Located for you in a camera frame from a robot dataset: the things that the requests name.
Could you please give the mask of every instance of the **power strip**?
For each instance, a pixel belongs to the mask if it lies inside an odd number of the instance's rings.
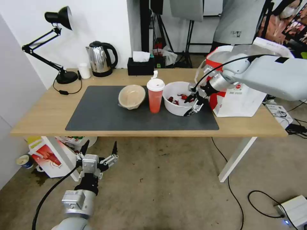
[[[304,225],[307,225],[307,200],[300,195],[281,204],[286,210],[292,223],[298,230],[304,230]],[[275,206],[279,214],[284,214],[284,222],[292,227],[284,209],[277,205]]]

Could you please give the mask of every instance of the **lamp base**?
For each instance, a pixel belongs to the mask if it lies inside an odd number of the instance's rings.
[[[77,79],[78,79],[78,74],[72,71],[67,71],[67,72],[60,71],[56,78],[59,84],[69,84]]]

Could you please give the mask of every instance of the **electric kettle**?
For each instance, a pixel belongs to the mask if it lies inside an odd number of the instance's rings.
[[[93,75],[96,77],[110,75],[118,62],[118,56],[114,46],[109,43],[94,41],[85,48],[89,55]],[[114,54],[114,63],[111,63],[108,50],[112,50]]]

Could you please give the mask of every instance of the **floor stain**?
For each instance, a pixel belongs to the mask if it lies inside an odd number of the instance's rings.
[[[36,183],[39,186],[42,186],[45,181],[49,178],[49,176],[45,172],[39,172],[36,169],[34,169],[31,174],[34,174],[37,178]]]
[[[159,157],[161,157],[161,156],[167,156],[167,155],[169,155],[170,153],[164,153],[164,154],[162,154],[162,155],[159,155]]]

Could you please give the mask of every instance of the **black desk lamp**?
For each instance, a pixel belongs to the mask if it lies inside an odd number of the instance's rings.
[[[49,31],[48,33],[44,34],[43,36],[37,38],[36,40],[34,40],[33,42],[24,45],[22,47],[22,50],[30,55],[32,55],[33,57],[41,60],[42,62],[46,63],[47,65],[50,65],[51,67],[55,68],[56,70],[59,71],[56,80],[59,84],[68,84],[71,82],[74,82],[75,80],[78,79],[78,75],[75,72],[68,72],[66,70],[64,70],[64,67],[53,63],[51,61],[48,61],[47,59],[39,56],[38,54],[34,53],[34,50],[37,49],[38,47],[46,44],[47,42],[51,41],[52,39],[58,37],[61,35],[61,28],[58,26],[58,24],[62,24],[64,27],[66,27],[67,29],[72,30],[71,28],[71,19],[72,19],[72,15],[70,12],[70,9],[68,6],[63,7],[62,9],[60,9],[60,11],[58,13],[55,12],[46,12],[45,13],[45,19],[47,22],[50,22],[54,28]],[[51,34],[55,32],[56,35],[54,35],[52,38],[44,41],[44,42],[40,42],[40,43],[36,43],[37,41],[41,40],[42,38],[44,38],[45,36]]]

